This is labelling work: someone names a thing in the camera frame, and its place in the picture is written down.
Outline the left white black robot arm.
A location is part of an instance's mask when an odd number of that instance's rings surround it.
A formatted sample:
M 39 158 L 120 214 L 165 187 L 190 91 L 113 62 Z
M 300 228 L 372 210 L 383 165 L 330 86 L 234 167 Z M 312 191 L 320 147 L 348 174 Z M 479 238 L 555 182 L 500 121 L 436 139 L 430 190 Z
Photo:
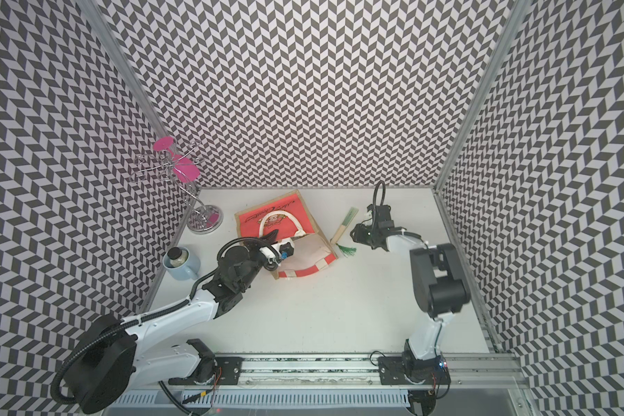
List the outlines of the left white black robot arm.
M 133 317 L 98 318 L 55 373 L 51 398 L 95 414 L 128 390 L 158 383 L 182 409 L 167 384 L 215 385 L 222 367 L 203 341 L 176 343 L 175 336 L 227 314 L 261 270 L 277 270 L 294 252 L 291 239 L 277 243 L 270 236 L 238 237 L 219 250 L 216 268 L 197 279 L 180 301 Z

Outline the burlap red striped tote bag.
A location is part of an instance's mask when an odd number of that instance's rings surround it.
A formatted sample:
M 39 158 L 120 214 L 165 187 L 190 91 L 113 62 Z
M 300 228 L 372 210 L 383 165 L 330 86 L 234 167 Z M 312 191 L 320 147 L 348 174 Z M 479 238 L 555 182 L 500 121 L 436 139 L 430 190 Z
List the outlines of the burlap red striped tote bag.
M 337 260 L 329 240 L 311 214 L 298 190 L 251 206 L 235 214 L 240 237 L 265 237 L 275 232 L 275 242 L 290 239 L 294 254 L 285 258 L 275 279 L 309 277 Z

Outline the green tassel folding fan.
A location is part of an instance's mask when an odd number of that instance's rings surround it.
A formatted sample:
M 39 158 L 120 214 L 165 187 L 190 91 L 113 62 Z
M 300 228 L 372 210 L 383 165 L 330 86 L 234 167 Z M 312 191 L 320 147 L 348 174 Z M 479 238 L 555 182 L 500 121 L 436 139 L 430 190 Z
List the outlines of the green tassel folding fan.
M 351 222 L 354 220 L 357 213 L 358 213 L 357 208 L 351 207 L 349 209 L 348 213 L 346 214 L 345 218 L 343 219 L 343 221 L 337 228 L 334 236 L 332 237 L 330 241 L 331 244 L 333 244 L 333 246 L 336 247 L 340 251 L 340 253 L 343 254 L 343 256 L 345 256 L 346 258 L 355 256 L 356 249 L 353 247 L 341 245 L 340 239 L 343 237 L 343 235 L 347 231 L 348 227 L 350 226 Z

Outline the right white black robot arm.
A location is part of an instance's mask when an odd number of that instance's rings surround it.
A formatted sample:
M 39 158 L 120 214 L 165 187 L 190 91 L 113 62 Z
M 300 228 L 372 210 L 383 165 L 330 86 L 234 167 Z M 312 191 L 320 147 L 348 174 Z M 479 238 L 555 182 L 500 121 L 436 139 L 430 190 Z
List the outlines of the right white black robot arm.
M 357 244 L 407 257 L 414 299 L 422 311 L 421 323 L 405 341 L 398 372 L 412 384 L 448 382 L 441 342 L 452 319 L 471 300 L 459 253 L 453 244 L 431 245 L 421 235 L 397 227 L 388 205 L 372 203 L 367 210 L 369 223 L 356 225 L 350 237 Z

